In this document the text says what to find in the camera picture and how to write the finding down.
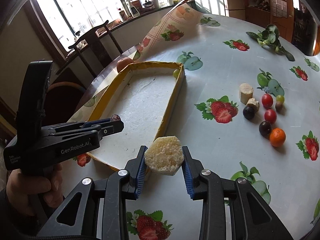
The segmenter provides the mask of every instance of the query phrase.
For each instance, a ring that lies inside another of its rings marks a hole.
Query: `green grape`
[[[284,96],[282,96],[282,95],[277,95],[276,101],[277,101],[277,102],[284,103]]]
[[[173,76],[177,79],[178,76],[179,76],[179,73],[180,73],[180,70],[179,69],[176,69],[174,72],[173,72]]]

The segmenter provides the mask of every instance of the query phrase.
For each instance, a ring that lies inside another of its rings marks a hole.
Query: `spray bottle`
[[[128,3],[128,7],[132,13],[132,16],[133,17],[137,17],[140,15],[140,13],[138,12],[137,8],[135,8],[132,3],[131,3],[132,0],[127,0],[127,3]]]

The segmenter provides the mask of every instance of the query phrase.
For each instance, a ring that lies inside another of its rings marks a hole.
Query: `bread piece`
[[[239,98],[241,103],[246,104],[253,96],[253,87],[247,83],[243,83],[239,87]]]
[[[146,150],[144,161],[155,173],[174,175],[184,161],[180,141],[175,136],[157,138]]]
[[[255,98],[250,98],[247,102],[247,106],[251,106],[255,112],[258,112],[260,104],[259,104],[259,101],[255,100]]]

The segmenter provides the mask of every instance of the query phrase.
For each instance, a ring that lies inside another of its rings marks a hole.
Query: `human hand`
[[[34,216],[28,195],[44,193],[44,201],[52,208],[58,207],[62,201],[62,165],[54,165],[49,179],[42,176],[26,176],[21,170],[11,172],[6,192],[11,205],[21,214]]]

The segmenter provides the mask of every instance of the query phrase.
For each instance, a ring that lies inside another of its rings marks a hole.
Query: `wall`
[[[160,20],[170,8],[146,15],[113,32],[123,51],[131,48],[143,40],[149,30]],[[111,58],[119,55],[109,36],[101,39],[102,44],[110,53]],[[102,66],[90,49],[83,53],[96,74],[102,70]],[[28,64],[37,60],[52,60],[48,51],[44,48],[27,16],[21,9],[9,26],[6,26],[0,35],[0,97],[13,110],[17,111],[20,91]],[[93,77],[77,57],[68,67],[85,87],[88,87]],[[53,65],[51,81],[57,77],[55,72],[57,65]]]
[[[0,35],[0,97],[13,111],[18,109],[28,64],[42,59],[52,58],[20,10]]]

